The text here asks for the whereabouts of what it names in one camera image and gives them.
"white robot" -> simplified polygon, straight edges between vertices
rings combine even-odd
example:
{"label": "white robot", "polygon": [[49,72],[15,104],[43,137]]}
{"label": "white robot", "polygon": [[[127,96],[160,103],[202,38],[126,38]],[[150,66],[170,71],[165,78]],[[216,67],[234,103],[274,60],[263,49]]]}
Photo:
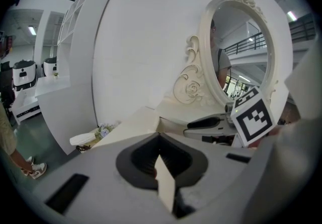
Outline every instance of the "white robot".
{"label": "white robot", "polygon": [[57,72],[57,57],[50,57],[44,60],[42,64],[43,74],[45,77],[52,76]]}
{"label": "white robot", "polygon": [[21,60],[14,64],[13,79],[16,92],[36,85],[36,68],[37,65],[32,60]]}

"person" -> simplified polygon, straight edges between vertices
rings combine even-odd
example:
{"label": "person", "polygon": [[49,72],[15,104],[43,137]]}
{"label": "person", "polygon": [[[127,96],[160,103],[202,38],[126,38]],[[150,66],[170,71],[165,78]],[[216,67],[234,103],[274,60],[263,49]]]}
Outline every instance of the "person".
{"label": "person", "polygon": [[46,163],[34,164],[33,157],[29,157],[25,160],[17,151],[17,138],[12,131],[2,103],[0,103],[0,146],[9,155],[10,159],[21,169],[25,176],[30,175],[33,179],[37,179],[46,172]]}
{"label": "person", "polygon": [[231,68],[230,60],[227,54],[216,46],[215,43],[215,22],[211,20],[210,26],[210,51],[212,57],[212,63],[215,68],[216,76],[219,81],[221,88],[223,89],[226,83],[226,77],[228,70]]}

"shirt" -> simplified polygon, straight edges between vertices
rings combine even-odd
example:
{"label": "shirt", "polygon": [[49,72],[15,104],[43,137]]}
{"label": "shirt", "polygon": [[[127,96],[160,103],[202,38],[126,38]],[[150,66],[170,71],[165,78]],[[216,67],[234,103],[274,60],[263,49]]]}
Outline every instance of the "shirt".
{"label": "shirt", "polygon": [[218,51],[219,48],[213,47],[211,49],[211,57],[212,57],[212,64],[215,69],[216,75],[218,76],[219,70],[227,68],[231,68],[230,60],[227,54],[222,50],[220,59],[219,59],[219,68],[218,68]]}

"white cabinet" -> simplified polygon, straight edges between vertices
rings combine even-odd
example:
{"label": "white cabinet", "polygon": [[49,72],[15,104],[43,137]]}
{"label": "white cabinet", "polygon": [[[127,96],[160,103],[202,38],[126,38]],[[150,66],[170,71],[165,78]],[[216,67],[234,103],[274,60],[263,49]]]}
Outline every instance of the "white cabinet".
{"label": "white cabinet", "polygon": [[65,14],[58,38],[59,77],[38,80],[35,97],[57,143],[66,154],[69,139],[97,126],[92,72],[95,36],[108,0],[76,0]]}

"person's leg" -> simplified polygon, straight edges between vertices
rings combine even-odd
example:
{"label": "person's leg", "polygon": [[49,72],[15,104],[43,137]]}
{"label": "person's leg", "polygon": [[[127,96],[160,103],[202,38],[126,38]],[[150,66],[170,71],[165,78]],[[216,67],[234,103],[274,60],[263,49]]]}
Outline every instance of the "person's leg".
{"label": "person's leg", "polygon": [[21,154],[15,150],[11,155],[10,155],[11,160],[21,169],[27,170],[30,173],[33,172],[31,164],[26,162],[24,157],[21,156]]}

